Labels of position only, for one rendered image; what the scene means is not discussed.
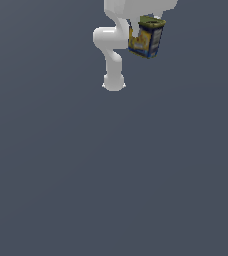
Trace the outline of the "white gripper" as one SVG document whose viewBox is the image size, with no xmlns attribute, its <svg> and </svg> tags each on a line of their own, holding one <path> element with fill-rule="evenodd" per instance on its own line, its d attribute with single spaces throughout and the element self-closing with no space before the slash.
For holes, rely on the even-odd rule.
<svg viewBox="0 0 228 256">
<path fill-rule="evenodd" d="M 137 38 L 140 16 L 153 14 L 154 18 L 162 19 L 163 12 L 174 9 L 177 3 L 178 0 L 104 0 L 104 12 L 130 19 L 131 37 Z"/>
</svg>

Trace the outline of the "yellow and blue box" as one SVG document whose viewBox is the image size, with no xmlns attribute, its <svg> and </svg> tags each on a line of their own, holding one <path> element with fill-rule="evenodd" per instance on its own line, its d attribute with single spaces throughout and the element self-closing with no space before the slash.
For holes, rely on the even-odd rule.
<svg viewBox="0 0 228 256">
<path fill-rule="evenodd" d="M 132 35 L 132 26 L 129 26 L 128 50 L 133 54 L 151 59 L 157 56 L 165 20 L 150 16 L 141 16 L 139 33 L 137 37 Z"/>
</svg>

